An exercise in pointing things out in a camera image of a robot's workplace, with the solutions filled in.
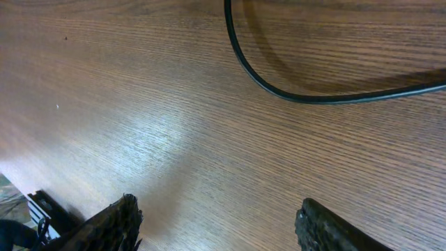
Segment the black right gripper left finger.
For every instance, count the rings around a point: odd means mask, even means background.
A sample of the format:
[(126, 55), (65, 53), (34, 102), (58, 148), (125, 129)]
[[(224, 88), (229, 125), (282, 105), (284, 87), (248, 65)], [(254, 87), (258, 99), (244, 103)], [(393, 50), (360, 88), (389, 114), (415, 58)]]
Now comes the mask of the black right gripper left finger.
[(124, 194), (119, 200), (59, 238), (38, 244), (41, 251), (137, 251), (143, 221), (137, 198)]

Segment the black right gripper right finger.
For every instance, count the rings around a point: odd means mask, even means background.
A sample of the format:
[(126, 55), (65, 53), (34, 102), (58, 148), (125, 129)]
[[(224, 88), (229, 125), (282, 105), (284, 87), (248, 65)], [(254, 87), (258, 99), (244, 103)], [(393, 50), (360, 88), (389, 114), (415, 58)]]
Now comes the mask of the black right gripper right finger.
[(295, 233), (302, 251), (392, 251), (312, 198), (296, 213)]

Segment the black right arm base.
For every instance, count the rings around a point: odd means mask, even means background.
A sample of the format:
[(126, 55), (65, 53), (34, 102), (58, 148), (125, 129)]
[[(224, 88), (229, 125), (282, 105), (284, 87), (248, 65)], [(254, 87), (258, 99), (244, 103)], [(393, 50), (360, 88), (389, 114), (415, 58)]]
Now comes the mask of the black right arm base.
[(32, 250), (36, 243), (62, 237), (82, 222), (42, 190), (29, 194), (27, 206), (37, 229), (18, 220), (1, 218), (1, 251), (13, 250), (15, 246)]

